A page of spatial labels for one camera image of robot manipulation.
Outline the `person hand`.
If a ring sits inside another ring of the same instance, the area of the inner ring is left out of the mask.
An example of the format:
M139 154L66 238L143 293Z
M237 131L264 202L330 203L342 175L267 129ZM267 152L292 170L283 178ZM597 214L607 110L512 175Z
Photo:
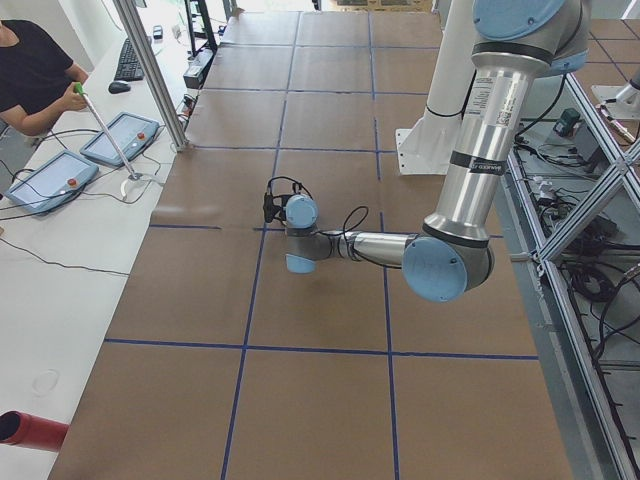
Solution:
M84 96L77 93L74 86L70 86L60 100L64 111L81 111L88 107Z

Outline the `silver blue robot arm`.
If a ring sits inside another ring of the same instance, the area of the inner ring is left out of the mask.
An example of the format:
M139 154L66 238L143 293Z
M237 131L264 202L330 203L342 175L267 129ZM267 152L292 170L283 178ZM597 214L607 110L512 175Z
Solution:
M420 297L448 302L491 274L485 222L521 108L533 82L579 69L587 54L588 1L474 1L461 15L475 70L435 211L417 234L322 232L318 208L296 194L285 206L286 266L311 273L319 260L346 257L401 269Z

